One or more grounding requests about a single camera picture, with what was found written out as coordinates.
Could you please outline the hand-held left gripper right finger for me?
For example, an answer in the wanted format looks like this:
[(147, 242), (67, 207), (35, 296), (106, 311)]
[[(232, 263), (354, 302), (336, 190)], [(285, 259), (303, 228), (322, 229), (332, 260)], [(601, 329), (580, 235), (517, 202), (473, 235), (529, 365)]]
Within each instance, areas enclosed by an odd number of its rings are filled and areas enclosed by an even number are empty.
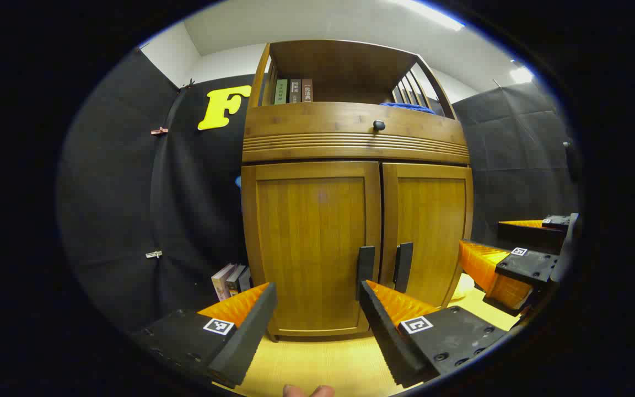
[(359, 304), (405, 388), (463, 369), (507, 333), (460, 306), (437, 309), (368, 280), (359, 283)]

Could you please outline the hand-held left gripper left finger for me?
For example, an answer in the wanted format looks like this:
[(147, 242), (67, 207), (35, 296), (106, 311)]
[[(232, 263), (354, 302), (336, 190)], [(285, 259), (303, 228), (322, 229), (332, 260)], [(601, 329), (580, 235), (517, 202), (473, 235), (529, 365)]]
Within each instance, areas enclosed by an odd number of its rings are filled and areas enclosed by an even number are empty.
[(273, 282), (200, 311), (176, 310), (131, 339), (171, 370), (199, 383), (242, 384), (277, 306)]

